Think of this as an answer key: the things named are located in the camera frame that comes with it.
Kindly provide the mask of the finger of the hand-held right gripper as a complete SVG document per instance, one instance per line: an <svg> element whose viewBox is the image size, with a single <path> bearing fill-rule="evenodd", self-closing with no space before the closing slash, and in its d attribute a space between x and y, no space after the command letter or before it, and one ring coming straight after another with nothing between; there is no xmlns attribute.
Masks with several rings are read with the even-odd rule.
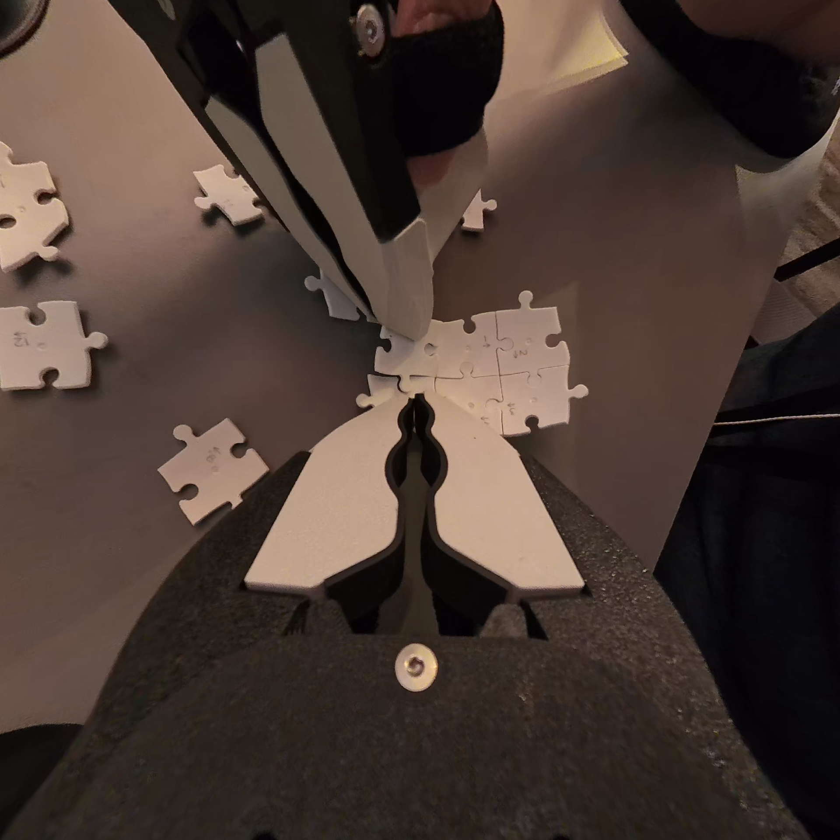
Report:
<svg viewBox="0 0 840 840"><path fill-rule="evenodd" d="M266 202L290 235L346 298L375 322L370 306L348 284L333 253L310 226L287 180L258 133L219 98L210 98L206 115L240 163L240 171Z"/></svg>
<svg viewBox="0 0 840 840"><path fill-rule="evenodd" d="M414 219L390 242L378 240L285 34L255 51L264 124L284 162L325 217L344 263L379 322L418 340L433 310L426 225Z"/></svg>

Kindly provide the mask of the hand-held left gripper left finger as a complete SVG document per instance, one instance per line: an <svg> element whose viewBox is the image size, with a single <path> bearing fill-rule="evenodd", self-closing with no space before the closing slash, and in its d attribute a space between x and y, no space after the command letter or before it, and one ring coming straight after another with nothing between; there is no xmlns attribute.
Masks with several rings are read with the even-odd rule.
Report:
<svg viewBox="0 0 840 840"><path fill-rule="evenodd" d="M373 635L403 581L401 486L414 400L394 395L320 440L249 567L250 592L335 601Z"/></svg>

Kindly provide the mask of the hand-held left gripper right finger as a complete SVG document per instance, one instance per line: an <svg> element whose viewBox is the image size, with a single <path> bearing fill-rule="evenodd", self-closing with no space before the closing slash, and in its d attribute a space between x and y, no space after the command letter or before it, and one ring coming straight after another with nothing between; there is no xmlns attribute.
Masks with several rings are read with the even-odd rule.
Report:
<svg viewBox="0 0 840 840"><path fill-rule="evenodd" d="M443 635L473 636L500 605L584 593L585 581L518 451L449 399L417 397L427 483L423 578Z"/></svg>

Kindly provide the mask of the joined puzzle piece section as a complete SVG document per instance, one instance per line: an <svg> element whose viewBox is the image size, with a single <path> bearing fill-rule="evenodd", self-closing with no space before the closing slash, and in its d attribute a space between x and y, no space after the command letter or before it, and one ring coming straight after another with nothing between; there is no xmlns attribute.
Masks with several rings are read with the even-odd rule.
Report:
<svg viewBox="0 0 840 840"><path fill-rule="evenodd" d="M369 391L359 408L378 406L393 396L438 395L505 437L567 424L573 399L586 397L583 384L570 385L571 354L560 336L556 307L534 307L530 290L515 308L486 311L464 320L432 320L420 339L386 328L388 343L374 354Z"/></svg>

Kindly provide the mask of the white puzzle pieces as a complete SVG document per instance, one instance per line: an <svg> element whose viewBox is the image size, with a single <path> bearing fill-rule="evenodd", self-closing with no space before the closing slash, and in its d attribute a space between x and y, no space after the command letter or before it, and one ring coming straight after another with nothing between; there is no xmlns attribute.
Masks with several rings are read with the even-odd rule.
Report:
<svg viewBox="0 0 840 840"><path fill-rule="evenodd" d="M130 219L44 301L2 289L2 544L195 525L352 408L356 348L303 289L278 227L241 238L197 215Z"/></svg>

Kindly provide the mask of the person's right forearm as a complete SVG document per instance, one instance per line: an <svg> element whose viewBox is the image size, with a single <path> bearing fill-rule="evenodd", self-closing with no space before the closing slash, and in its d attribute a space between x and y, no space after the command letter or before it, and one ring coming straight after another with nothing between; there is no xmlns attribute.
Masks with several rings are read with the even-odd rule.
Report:
<svg viewBox="0 0 840 840"><path fill-rule="evenodd" d="M757 39L791 51L832 54L839 46L838 1L679 1L707 32Z"/></svg>

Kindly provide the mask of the black round ball stand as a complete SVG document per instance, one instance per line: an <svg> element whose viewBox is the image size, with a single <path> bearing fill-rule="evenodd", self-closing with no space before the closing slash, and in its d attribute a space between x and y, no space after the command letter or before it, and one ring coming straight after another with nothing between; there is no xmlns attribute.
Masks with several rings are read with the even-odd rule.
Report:
<svg viewBox="0 0 840 840"><path fill-rule="evenodd" d="M49 1L1 1L1 58L32 37L48 6Z"/></svg>

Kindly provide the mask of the person's right hand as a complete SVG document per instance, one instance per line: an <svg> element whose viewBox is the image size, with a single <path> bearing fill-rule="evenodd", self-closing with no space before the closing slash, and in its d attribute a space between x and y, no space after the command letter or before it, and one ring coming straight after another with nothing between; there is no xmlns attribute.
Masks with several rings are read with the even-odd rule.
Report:
<svg viewBox="0 0 840 840"><path fill-rule="evenodd" d="M392 34L395 134L421 191L482 127L501 77L504 24L496 2L403 1Z"/></svg>

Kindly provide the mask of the black chair base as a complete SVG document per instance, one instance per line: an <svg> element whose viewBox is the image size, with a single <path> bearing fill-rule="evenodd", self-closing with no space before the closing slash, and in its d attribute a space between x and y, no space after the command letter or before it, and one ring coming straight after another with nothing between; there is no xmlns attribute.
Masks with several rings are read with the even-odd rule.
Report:
<svg viewBox="0 0 840 840"><path fill-rule="evenodd" d="M779 266L773 274L773 279L778 282L786 282L793 277L805 273L808 270L819 267L839 257L839 239L835 239L818 248L814 248Z"/></svg>

